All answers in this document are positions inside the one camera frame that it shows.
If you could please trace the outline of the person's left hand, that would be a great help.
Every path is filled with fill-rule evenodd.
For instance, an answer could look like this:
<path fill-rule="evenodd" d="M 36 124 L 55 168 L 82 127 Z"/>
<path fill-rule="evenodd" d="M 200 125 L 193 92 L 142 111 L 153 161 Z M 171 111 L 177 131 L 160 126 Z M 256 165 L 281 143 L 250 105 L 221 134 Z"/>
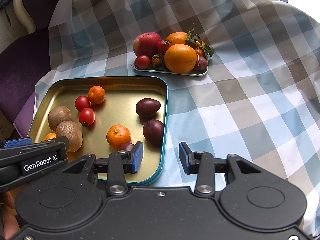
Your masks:
<path fill-rule="evenodd" d="M 1 219 L 3 222 L 4 239 L 10 239 L 20 230 L 18 221 L 11 212 L 15 209 L 15 202 L 10 192 L 1 193 Z"/>

